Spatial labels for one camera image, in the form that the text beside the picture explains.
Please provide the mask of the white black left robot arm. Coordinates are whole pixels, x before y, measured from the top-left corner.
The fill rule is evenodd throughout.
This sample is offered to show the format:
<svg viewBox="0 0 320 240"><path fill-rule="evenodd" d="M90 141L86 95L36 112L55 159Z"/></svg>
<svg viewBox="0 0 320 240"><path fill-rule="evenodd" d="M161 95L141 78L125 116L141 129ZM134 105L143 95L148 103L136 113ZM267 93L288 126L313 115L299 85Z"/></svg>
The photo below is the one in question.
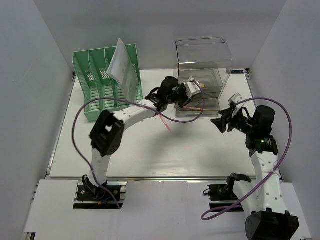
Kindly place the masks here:
<svg viewBox="0 0 320 240"><path fill-rule="evenodd" d="M199 85L193 79L179 83L175 77L167 76L160 87L151 90L136 105L115 112L104 110L89 134L93 168L88 174L91 183L88 188L90 196L96 200L105 196L106 187L103 184L107 182L111 155L120 148L123 134L127 129L159 115L168 108L168 105L177 104L183 108L200 92Z"/></svg>

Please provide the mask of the red pink pen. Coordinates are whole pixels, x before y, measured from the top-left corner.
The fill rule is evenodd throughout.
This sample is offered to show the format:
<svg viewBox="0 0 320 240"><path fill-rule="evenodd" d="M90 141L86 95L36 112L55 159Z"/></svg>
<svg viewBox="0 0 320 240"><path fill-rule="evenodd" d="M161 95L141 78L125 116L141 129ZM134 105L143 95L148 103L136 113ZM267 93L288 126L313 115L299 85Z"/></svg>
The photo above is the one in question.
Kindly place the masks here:
<svg viewBox="0 0 320 240"><path fill-rule="evenodd" d="M172 130L171 130L170 126L167 124L165 118L163 116L161 116L161 115L159 115L159 117L160 117L162 123L164 124L164 126L166 127L166 129L171 133Z"/></svg>

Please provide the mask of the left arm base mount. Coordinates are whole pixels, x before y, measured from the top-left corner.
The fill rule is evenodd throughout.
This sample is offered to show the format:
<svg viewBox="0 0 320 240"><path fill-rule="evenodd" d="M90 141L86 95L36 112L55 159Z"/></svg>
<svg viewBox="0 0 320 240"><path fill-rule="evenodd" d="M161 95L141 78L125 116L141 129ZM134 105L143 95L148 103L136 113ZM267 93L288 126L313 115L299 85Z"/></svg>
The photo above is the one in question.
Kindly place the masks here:
<svg viewBox="0 0 320 240"><path fill-rule="evenodd" d="M87 175L83 175L81 183L78 182L76 188L73 209L120 210L125 201L126 187L124 185L108 185L108 182L103 183L102 186L113 194L117 203L108 191L100 186L95 186L89 181Z"/></svg>

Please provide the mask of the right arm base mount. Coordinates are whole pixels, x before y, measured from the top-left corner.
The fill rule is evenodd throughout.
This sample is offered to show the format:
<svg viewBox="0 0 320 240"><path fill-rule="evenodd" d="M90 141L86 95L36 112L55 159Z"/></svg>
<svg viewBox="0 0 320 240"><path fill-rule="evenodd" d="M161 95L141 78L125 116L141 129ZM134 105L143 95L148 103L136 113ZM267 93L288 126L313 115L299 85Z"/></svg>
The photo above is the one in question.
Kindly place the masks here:
<svg viewBox="0 0 320 240"><path fill-rule="evenodd" d="M226 180L225 184L210 184L207 189L203 191L204 196L209 196L210 209L229 207L239 199L233 192L235 182L252 183L249 176L244 174L232 173Z"/></svg>

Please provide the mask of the clear plastic document folder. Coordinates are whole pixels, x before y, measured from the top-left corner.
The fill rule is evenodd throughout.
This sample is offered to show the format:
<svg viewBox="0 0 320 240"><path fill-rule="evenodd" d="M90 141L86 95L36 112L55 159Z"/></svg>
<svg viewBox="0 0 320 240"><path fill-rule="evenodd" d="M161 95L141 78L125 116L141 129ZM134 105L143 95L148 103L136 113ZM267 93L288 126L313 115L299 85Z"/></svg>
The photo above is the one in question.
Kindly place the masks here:
<svg viewBox="0 0 320 240"><path fill-rule="evenodd" d="M135 44L125 44L118 39L107 74L116 81L127 101L136 103L140 77L138 55Z"/></svg>

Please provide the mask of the orange pen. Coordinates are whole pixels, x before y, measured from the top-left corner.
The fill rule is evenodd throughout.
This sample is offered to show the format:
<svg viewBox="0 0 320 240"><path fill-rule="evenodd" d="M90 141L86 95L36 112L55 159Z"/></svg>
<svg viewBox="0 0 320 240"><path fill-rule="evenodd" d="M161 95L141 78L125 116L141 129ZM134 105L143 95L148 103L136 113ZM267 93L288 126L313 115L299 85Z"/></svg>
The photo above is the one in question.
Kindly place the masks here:
<svg viewBox="0 0 320 240"><path fill-rule="evenodd" d="M198 108L198 107L190 107L190 106L185 106L183 107L184 110L190 110L190 111L205 111L203 108Z"/></svg>

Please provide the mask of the clear acrylic drawer cabinet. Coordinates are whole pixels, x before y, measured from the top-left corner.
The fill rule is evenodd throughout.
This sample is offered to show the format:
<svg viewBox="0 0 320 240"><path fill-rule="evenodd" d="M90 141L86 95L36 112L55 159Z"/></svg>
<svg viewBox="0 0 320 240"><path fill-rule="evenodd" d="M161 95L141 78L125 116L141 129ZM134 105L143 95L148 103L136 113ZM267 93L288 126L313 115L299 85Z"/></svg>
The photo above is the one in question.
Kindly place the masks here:
<svg viewBox="0 0 320 240"><path fill-rule="evenodd" d="M202 108L205 102L204 116L218 116L220 98L233 70L233 55L226 40L219 36L185 38L175 42L178 61L178 80L186 82L193 77L202 88L188 107ZM199 115L201 111L186 110L175 107L177 117L191 117Z"/></svg>

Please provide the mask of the green file organizer rack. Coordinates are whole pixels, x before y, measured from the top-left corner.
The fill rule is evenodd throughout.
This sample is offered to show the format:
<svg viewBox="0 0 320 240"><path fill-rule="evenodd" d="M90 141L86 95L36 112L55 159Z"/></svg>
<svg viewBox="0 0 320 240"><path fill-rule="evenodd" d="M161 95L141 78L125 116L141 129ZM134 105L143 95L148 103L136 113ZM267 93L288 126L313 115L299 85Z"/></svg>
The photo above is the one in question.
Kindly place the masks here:
<svg viewBox="0 0 320 240"><path fill-rule="evenodd" d="M99 97L124 100L125 95L118 83L107 74L109 63L116 47L97 48L75 51L72 63L81 86L84 102ZM123 110L129 105L124 102L104 99L90 103L84 108L84 115L89 122L95 122L104 110L109 112Z"/></svg>

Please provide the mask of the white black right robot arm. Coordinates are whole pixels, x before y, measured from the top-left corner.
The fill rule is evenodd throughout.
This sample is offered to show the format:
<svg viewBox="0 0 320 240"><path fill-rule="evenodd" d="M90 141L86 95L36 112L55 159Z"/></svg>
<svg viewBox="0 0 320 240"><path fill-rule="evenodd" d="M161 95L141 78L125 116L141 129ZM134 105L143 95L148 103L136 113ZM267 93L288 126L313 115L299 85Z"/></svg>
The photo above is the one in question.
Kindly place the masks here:
<svg viewBox="0 0 320 240"><path fill-rule="evenodd" d="M275 111L264 105L246 117L246 108L232 106L219 111L212 123L221 133L238 130L245 134L245 145L254 167L257 185L243 174L233 173L227 179L226 195L241 200L246 214L245 233L249 240L290 240L299 228L299 219L290 214L281 190L278 146L271 135Z"/></svg>

